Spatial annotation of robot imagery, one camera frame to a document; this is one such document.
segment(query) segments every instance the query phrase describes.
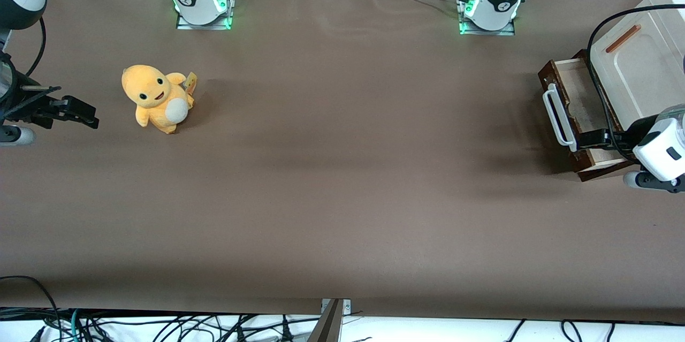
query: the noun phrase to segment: yellow plush toy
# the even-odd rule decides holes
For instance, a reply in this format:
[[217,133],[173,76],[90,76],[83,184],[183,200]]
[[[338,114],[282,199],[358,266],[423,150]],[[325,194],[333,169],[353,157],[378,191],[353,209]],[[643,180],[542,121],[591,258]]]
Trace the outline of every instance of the yellow plush toy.
[[134,65],[125,69],[121,85],[126,95],[138,105],[135,120],[141,127],[151,121],[165,134],[176,132],[176,125],[185,120],[193,107],[192,97],[197,76],[191,72],[188,78],[181,73],[164,76],[162,72],[147,65]]

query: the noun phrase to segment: white container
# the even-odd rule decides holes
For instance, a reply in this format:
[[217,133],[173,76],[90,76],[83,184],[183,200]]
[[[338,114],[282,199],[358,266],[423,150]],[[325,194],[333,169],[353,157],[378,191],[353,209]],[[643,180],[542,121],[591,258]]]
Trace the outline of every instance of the white container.
[[[643,0],[638,7],[685,3]],[[635,120],[685,103],[685,10],[629,14],[592,45],[592,64],[626,130]]]

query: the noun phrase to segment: wooden drawer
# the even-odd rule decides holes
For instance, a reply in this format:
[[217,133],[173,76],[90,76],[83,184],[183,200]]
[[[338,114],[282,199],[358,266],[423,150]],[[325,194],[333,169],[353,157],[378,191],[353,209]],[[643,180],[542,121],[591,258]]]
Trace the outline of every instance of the wooden drawer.
[[[548,62],[538,76],[545,90],[543,97],[547,98],[545,103],[548,104],[550,120],[560,144],[573,147],[572,143],[581,133],[606,127],[604,108],[592,85],[584,51],[578,52],[573,59]],[[614,129],[619,130],[611,106],[610,112]],[[599,178],[630,165],[618,152],[602,149],[573,152],[569,148],[568,157],[573,171],[582,181]]]

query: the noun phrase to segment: white floor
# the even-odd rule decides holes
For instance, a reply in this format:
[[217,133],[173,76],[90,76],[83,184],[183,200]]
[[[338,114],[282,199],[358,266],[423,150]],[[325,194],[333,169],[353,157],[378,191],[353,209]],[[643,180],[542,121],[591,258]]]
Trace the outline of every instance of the white floor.
[[[288,316],[289,320],[309,318],[311,315]],[[149,322],[155,320],[172,320],[172,317],[155,318],[116,318],[119,322]],[[235,316],[220,317],[221,325],[230,328],[237,321]],[[245,323],[244,327],[260,327],[281,323],[280,315],[260,315]],[[450,342],[503,342],[509,338],[518,321],[514,320],[438,320],[437,318],[385,318],[385,317],[345,317],[340,342],[355,342],[370,337],[369,342],[402,342],[402,341],[450,341]],[[610,325],[607,323],[576,322],[584,342],[604,342]],[[43,326],[40,321],[0,322],[2,342],[27,342]],[[293,323],[290,325],[294,335],[310,332],[315,322]],[[153,325],[104,325],[114,342],[151,342],[164,324]],[[214,332],[191,332],[183,342],[212,342],[218,338],[218,330],[203,327],[203,330]],[[572,329],[567,331],[575,337]],[[249,341],[272,341],[279,334],[272,330],[260,332]],[[46,328],[41,342],[50,342],[58,338],[58,331]],[[178,331],[170,335],[165,342],[178,339]],[[64,340],[71,342],[71,337]],[[229,342],[235,342],[233,335]],[[526,321],[519,330],[514,342],[564,342],[559,322]],[[611,342],[664,342],[668,340],[685,340],[685,327],[670,325],[628,325],[619,324]]]

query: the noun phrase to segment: white handle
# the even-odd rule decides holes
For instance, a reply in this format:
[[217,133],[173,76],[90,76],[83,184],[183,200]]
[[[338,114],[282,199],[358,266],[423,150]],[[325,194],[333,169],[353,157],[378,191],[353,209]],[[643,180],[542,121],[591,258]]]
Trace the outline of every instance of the white handle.
[[[552,124],[552,129],[554,130],[554,135],[557,138],[557,141],[559,142],[560,145],[563,145],[565,147],[569,147],[573,152],[576,151],[576,142],[575,142],[575,137],[573,137],[573,131],[570,129],[570,123],[568,122],[568,117],[566,116],[565,113],[563,115],[560,115],[559,113],[556,112],[555,107],[552,105],[552,103],[555,104],[558,109],[559,107],[562,107],[561,103],[561,98],[559,98],[559,94],[557,93],[556,86],[551,83],[550,87],[548,88],[548,91],[546,91],[543,94],[543,102],[545,103],[545,108],[547,109],[547,115],[550,117],[550,122]],[[557,117],[559,118],[559,122],[563,125],[564,132],[562,133],[562,127],[559,126]],[[565,139],[564,134],[566,137],[570,137],[570,141]]]

